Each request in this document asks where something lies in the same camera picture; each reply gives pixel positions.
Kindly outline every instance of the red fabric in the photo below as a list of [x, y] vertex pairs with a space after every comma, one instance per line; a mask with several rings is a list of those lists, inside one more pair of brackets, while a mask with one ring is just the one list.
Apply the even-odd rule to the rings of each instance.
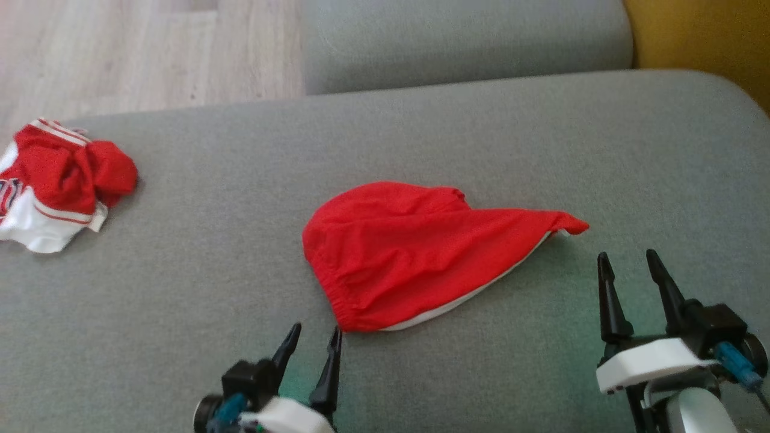
[[15, 180], [19, 193], [31, 186], [52, 209], [92, 215], [96, 200], [115, 206], [136, 185], [136, 166], [115, 143], [87, 140], [58, 123], [39, 119], [16, 133], [15, 144], [18, 156], [0, 179]]
[[454, 188], [379, 182], [321, 206], [303, 244], [340, 329], [376, 331], [490, 283], [549, 233], [587, 229], [564, 212], [472, 210]]

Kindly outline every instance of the gray cushion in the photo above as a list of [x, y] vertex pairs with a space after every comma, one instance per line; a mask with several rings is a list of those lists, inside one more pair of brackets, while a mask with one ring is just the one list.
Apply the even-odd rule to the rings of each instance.
[[[770, 342], [770, 122], [696, 72], [604, 72], [151, 112], [68, 123], [142, 176], [61, 254], [0, 243], [7, 431], [190, 431], [239, 358], [305, 325], [283, 391], [306, 399], [334, 326], [300, 233], [376, 180], [456, 186], [474, 207], [566, 210], [544, 243], [444, 316], [344, 338], [340, 431], [630, 431], [598, 392], [596, 256], [640, 334], [664, 316], [658, 249], [687, 296], [727, 301]], [[766, 422], [743, 391], [725, 402]]]
[[621, 0], [305, 0], [309, 94], [625, 69]]

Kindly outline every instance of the black cable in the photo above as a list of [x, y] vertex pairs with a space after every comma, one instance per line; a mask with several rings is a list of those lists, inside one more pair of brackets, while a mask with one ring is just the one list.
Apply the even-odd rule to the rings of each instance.
[[770, 414], [770, 403], [768, 403], [768, 399], [765, 398], [765, 395], [760, 390], [755, 391], [757, 393], [757, 397], [759, 397], [759, 401], [762, 403], [762, 406], [765, 406], [765, 410]]

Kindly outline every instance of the gray upholstered surface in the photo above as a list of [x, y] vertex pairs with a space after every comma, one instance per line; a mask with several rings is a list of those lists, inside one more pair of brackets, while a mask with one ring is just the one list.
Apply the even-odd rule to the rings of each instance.
[[[644, 262], [727, 301], [770, 341], [770, 122], [694, 72], [603, 72], [81, 119], [142, 182], [64, 253], [0, 244], [3, 431], [190, 431], [238, 358], [305, 331], [284, 391], [306, 398], [334, 325], [300, 231], [375, 180], [457, 186], [472, 206], [567, 210], [553, 239], [456, 310], [347, 335], [340, 431], [630, 431], [599, 394], [595, 258], [629, 318], [662, 330]], [[736, 419], [766, 423], [725, 392]]]
[[305, 0], [309, 94], [625, 69], [621, 0]]

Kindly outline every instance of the gray sofa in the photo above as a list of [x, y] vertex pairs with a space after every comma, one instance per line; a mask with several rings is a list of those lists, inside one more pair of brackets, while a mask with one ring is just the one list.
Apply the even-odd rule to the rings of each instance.
[[[219, 376], [271, 355], [294, 321], [281, 391], [305, 399], [335, 322], [300, 234], [330, 197], [376, 180], [566, 210], [591, 229], [437, 319], [345, 335], [340, 431], [632, 430], [625, 397], [594, 376], [602, 250], [640, 334], [664, 323], [653, 247], [685, 295], [728, 302], [770, 341], [770, 121], [715, 76], [578, 73], [66, 124], [113, 140], [142, 179], [60, 254], [0, 244], [0, 431], [191, 431]], [[740, 389], [724, 402], [739, 425], [766, 425]]]

